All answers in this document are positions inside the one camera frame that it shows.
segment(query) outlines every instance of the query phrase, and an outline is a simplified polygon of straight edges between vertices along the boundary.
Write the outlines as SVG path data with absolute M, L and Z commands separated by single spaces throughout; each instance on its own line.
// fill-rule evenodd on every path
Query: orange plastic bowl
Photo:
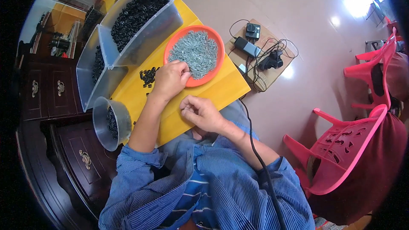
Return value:
M 207 27 L 204 25 L 193 25 L 193 26 L 188 26 L 186 28 L 182 28 L 171 38 L 171 40 L 169 40 L 165 48 L 165 54 L 163 56 L 164 65 L 168 63 L 168 56 L 170 55 L 169 51 L 173 48 L 175 43 L 191 30 L 194 32 L 206 31 L 209 38 L 214 39 L 214 41 L 217 44 L 217 63 L 216 63 L 216 68 L 210 71 L 209 73 L 207 73 L 202 79 L 194 80 L 192 77 L 190 77 L 189 80 L 187 80 L 186 87 L 195 87 L 195 86 L 199 86 L 199 85 L 205 84 L 208 81 L 210 81 L 219 72 L 220 68 L 222 67 L 223 60 L 225 58 L 225 45 L 223 44 L 223 41 L 220 35 L 214 29 L 210 27 Z

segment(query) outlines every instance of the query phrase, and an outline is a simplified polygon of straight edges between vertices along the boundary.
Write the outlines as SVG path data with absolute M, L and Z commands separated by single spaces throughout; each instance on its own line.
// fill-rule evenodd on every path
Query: yellow cardboard sheet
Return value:
M 182 0 L 175 0 L 175 5 L 183 18 L 183 25 L 178 30 L 187 26 L 202 24 Z M 165 46 L 177 31 L 167 38 L 141 66 L 130 67 L 128 74 L 112 95 L 113 100 L 120 101 L 126 106 L 132 122 L 138 120 L 146 103 L 146 93 L 150 93 L 153 88 L 143 88 L 144 82 L 140 79 L 139 72 L 152 67 L 163 66 Z M 191 123 L 182 119 L 179 110 L 181 100 L 188 94 L 208 98 L 220 110 L 249 91 L 250 87 L 231 59 L 225 54 L 222 68 L 212 80 L 201 86 L 185 88 L 168 103 L 161 115 L 157 144 L 161 146 L 193 127 Z

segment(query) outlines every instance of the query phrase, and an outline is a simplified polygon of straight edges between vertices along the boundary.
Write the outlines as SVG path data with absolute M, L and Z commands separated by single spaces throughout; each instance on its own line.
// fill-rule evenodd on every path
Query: pink floor tile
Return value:
M 260 139 L 279 153 L 288 152 L 282 143 L 284 134 L 311 146 L 330 127 L 312 113 L 315 107 L 341 120 L 365 115 L 350 104 L 366 103 L 367 87 L 345 79 L 343 69 L 356 64 L 355 55 L 364 53 L 365 41 L 388 37 L 382 24 L 376 28 L 376 20 L 353 17 L 344 0 L 183 1 L 225 42 L 232 23 L 254 18 L 299 49 L 299 57 L 266 92 L 244 99 Z M 243 25 L 238 23 L 232 33 Z

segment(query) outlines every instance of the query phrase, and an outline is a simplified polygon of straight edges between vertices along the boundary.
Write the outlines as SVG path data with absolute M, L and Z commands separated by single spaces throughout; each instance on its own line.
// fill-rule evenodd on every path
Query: brass drawer pull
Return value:
M 33 93 L 31 94 L 31 97 L 34 98 L 36 96 L 36 93 L 38 93 L 38 83 L 36 80 L 33 80 L 32 91 Z
M 58 80 L 57 82 L 57 90 L 58 90 L 58 96 L 61 96 L 61 94 L 65 91 L 65 86 L 64 83 Z
M 89 166 L 91 165 L 91 158 L 89 158 L 88 153 L 87 152 L 83 152 L 82 150 L 79 151 L 79 154 L 82 156 L 82 161 L 85 162 L 85 167 L 87 167 L 87 169 L 91 169 Z

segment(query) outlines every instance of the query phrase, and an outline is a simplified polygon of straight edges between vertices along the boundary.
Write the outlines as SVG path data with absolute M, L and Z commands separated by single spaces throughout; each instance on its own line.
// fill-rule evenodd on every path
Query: pink plastic chair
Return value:
M 377 105 L 386 104 L 388 110 L 391 108 L 391 98 L 389 97 L 388 86 L 386 85 L 386 69 L 388 68 L 389 62 L 392 59 L 393 54 L 396 50 L 396 29 L 393 28 L 391 36 L 388 38 L 386 43 L 381 47 L 381 49 L 356 55 L 356 59 L 369 61 L 359 65 L 354 65 L 344 69 L 344 76 L 347 78 L 359 78 L 364 80 L 372 91 L 373 103 L 372 104 L 351 104 L 351 107 L 359 107 L 363 109 L 373 109 Z M 383 73 L 380 68 L 380 63 L 383 64 Z M 376 76 L 382 76 L 382 82 L 376 84 L 374 89 L 374 83 L 372 80 L 374 76 L 374 81 L 376 82 Z
M 283 138 L 284 143 L 301 162 L 301 167 L 294 169 L 307 197 L 310 193 L 327 194 L 348 177 L 376 129 L 384 120 L 387 108 L 385 104 L 379 105 L 371 111 L 368 118 L 352 122 L 340 121 L 317 108 L 313 111 L 333 126 L 315 142 L 311 149 L 307 149 L 288 135 L 284 135 Z M 311 182 L 307 175 L 310 156 L 321 159 Z

